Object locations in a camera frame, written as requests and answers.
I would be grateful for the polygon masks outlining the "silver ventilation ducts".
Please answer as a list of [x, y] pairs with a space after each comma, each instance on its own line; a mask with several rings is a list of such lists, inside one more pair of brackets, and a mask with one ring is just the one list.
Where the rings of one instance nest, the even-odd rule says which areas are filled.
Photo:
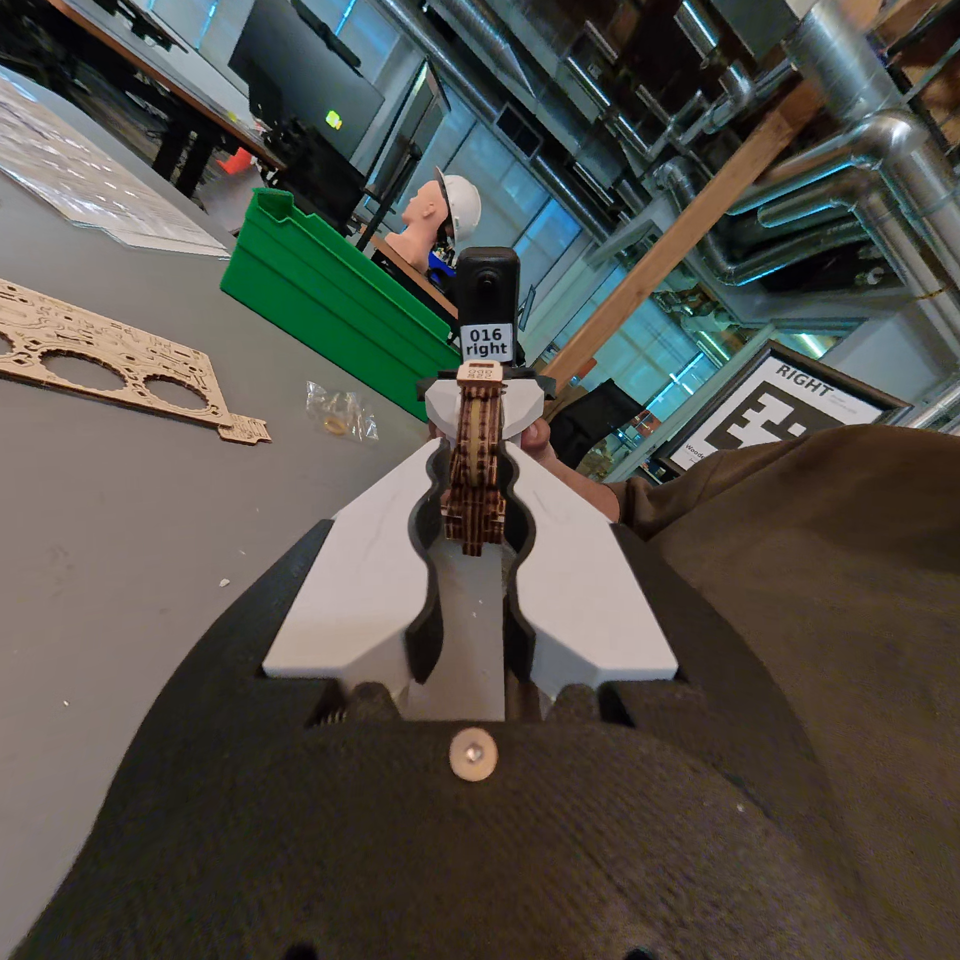
[[816, 2], [783, 42], [788, 58], [846, 123], [834, 138], [765, 171], [732, 205], [745, 210], [829, 181], [834, 189], [860, 169], [880, 177], [900, 209], [905, 240], [881, 235], [894, 265], [922, 267], [947, 280], [927, 291], [931, 323], [958, 339], [958, 184], [952, 168], [916, 114], [898, 105], [899, 91], [871, 44], [839, 2]]

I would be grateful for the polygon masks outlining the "wooden puzzle sheet round holes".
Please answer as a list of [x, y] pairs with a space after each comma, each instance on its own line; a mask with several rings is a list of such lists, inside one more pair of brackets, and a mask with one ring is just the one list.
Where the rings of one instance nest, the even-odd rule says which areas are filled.
[[[20, 382], [112, 402], [218, 430], [234, 428], [210, 357], [6, 280], [1, 282], [1, 334], [8, 344], [1, 374]], [[54, 373], [49, 356], [67, 356], [111, 372], [110, 390]]]

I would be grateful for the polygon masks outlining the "green plastic bin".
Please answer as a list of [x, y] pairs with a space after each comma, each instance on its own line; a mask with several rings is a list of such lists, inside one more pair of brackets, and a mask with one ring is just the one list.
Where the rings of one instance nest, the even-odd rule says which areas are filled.
[[440, 317], [285, 191], [253, 190], [220, 288], [423, 423], [419, 382], [460, 362]]

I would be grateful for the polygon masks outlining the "large black monitor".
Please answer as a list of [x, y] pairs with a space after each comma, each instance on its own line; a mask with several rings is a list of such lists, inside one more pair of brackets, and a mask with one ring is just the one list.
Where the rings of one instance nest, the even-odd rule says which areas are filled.
[[384, 103], [353, 52], [302, 2], [254, 2], [228, 66], [270, 130], [296, 120], [348, 162]]

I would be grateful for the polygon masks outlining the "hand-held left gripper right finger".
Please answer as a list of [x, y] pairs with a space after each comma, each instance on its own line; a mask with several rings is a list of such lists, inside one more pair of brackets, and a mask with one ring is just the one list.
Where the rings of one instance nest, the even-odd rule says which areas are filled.
[[559, 695], [571, 685], [673, 680], [677, 658], [613, 523], [517, 444], [504, 452], [510, 493], [532, 524], [514, 569], [519, 616], [533, 634], [531, 682]]

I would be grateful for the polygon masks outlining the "background wooden edge desk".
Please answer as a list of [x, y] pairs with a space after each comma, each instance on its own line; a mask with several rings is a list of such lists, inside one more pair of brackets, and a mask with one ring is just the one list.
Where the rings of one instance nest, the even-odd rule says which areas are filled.
[[125, 63], [157, 82], [186, 109], [222, 131], [229, 141], [236, 143], [234, 150], [242, 146], [264, 166], [275, 171], [285, 169], [283, 161], [268, 149], [253, 126], [234, 116], [197, 83], [184, 77], [168, 57], [157, 53], [158, 47], [151, 46], [145, 39], [134, 34], [131, 28], [121, 30], [117, 26], [115, 14], [108, 15], [102, 6], [95, 2], [50, 1], [48, 4]]

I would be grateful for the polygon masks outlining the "grey desk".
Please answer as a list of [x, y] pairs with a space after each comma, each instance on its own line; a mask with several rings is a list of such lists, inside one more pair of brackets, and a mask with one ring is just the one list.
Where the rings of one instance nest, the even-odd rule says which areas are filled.
[[[83, 846], [145, 714], [270, 565], [402, 462], [426, 426], [220, 290], [226, 263], [129, 248], [2, 176], [2, 279], [207, 354], [270, 443], [2, 380], [1, 951]], [[306, 384], [379, 441], [331, 436]]]

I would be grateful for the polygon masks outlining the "person's olive shirt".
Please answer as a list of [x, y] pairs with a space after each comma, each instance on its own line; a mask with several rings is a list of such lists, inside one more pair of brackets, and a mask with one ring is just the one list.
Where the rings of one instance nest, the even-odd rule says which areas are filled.
[[893, 950], [958, 958], [958, 437], [848, 426], [609, 489], [786, 696]]

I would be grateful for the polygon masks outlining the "small wooden puzzle model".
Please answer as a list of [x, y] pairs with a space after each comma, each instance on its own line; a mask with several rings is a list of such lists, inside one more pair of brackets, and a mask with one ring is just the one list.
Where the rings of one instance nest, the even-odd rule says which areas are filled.
[[441, 512], [446, 538], [460, 543], [469, 557], [480, 557], [484, 546], [503, 539], [506, 501], [498, 480], [503, 383], [503, 366], [495, 361], [463, 363], [457, 374], [457, 434]]

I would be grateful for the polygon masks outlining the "tall black framed screen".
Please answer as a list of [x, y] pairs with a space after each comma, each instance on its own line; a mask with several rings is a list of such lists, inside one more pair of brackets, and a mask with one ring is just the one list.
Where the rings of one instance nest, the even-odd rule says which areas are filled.
[[392, 115], [369, 171], [366, 198], [374, 213], [390, 212], [402, 197], [450, 110], [448, 93], [433, 62], [426, 58]]

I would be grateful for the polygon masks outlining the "person's right forearm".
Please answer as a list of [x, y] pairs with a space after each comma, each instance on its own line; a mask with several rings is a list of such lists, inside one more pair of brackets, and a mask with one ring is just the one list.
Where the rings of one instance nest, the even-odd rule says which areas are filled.
[[621, 507], [617, 493], [611, 486], [599, 483], [565, 465], [556, 455], [552, 445], [547, 445], [540, 459], [546, 471], [564, 486], [585, 500], [601, 513], [608, 522], [619, 522]]

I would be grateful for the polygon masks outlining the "mannequin head white hard hat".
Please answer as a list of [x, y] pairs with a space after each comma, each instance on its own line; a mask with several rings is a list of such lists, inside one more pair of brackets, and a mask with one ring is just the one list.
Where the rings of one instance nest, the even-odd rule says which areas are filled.
[[401, 213], [404, 229], [390, 234], [393, 249], [419, 274], [426, 275], [429, 256], [438, 246], [456, 248], [473, 238], [482, 218], [477, 187], [461, 174], [439, 167]]

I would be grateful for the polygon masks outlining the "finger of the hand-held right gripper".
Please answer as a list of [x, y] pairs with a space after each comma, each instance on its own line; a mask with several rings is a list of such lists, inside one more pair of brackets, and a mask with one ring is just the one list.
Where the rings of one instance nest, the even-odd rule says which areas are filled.
[[460, 422], [460, 385], [455, 379], [437, 378], [425, 392], [428, 423], [437, 436], [455, 443]]
[[519, 444], [522, 433], [541, 419], [546, 394], [538, 380], [505, 380], [500, 394], [502, 441]]

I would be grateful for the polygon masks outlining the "black fabric chair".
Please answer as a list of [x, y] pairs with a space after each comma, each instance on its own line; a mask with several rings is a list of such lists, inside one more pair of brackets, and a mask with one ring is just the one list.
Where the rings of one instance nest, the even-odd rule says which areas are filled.
[[597, 444], [644, 413], [641, 402], [608, 378], [552, 416], [552, 450], [564, 466], [577, 469]]

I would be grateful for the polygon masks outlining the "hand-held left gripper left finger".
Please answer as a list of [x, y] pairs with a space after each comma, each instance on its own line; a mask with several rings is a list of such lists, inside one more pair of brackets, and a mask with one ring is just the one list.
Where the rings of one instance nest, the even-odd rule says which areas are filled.
[[428, 564], [410, 521], [444, 448], [428, 441], [338, 511], [263, 660], [268, 677], [411, 683], [404, 635], [426, 605]]

